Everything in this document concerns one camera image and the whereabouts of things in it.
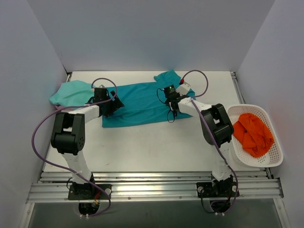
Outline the teal t-shirt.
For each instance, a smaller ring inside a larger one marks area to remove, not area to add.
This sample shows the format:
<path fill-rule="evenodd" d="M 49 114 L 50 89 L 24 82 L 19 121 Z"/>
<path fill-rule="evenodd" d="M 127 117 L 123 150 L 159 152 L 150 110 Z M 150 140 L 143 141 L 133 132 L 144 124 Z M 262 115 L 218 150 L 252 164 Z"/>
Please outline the teal t-shirt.
<path fill-rule="evenodd" d="M 154 82 L 118 86 L 118 97 L 124 104 L 113 115 L 102 118 L 103 128 L 129 127 L 174 120 L 169 107 L 164 104 L 165 87 L 179 86 L 181 77 L 173 70 L 154 77 Z"/>

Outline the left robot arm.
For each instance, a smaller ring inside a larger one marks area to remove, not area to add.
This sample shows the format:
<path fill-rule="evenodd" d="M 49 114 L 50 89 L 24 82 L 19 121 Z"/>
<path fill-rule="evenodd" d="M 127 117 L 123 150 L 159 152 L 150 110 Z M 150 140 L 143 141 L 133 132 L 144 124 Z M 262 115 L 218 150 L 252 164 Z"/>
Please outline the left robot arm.
<path fill-rule="evenodd" d="M 51 136 L 51 146 L 66 160 L 68 168 L 72 169 L 72 197 L 81 200 L 92 199 L 100 191 L 96 189 L 94 176 L 89 170 L 84 158 L 83 148 L 86 134 L 85 124 L 101 116 L 107 118 L 119 108 L 124 107 L 117 93 L 118 88 L 108 91 L 105 87 L 93 89 L 94 95 L 86 105 L 69 112 L 59 112 L 55 116 Z"/>

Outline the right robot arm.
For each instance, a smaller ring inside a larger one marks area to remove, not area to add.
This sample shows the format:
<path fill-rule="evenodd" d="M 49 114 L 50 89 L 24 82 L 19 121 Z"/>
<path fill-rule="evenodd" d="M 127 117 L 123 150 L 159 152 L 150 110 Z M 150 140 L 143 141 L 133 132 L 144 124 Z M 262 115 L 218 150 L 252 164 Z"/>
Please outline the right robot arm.
<path fill-rule="evenodd" d="M 215 147 L 215 164 L 212 168 L 214 181 L 211 184 L 212 193 L 222 196 L 228 191 L 229 196 L 238 195 L 237 176 L 229 165 L 220 148 L 232 140 L 234 128 L 222 104 L 204 104 L 188 95 L 190 85 L 180 84 L 178 88 L 170 85 L 163 89 L 165 105 L 170 108 L 173 116 L 188 114 L 199 117 L 205 141 Z"/>

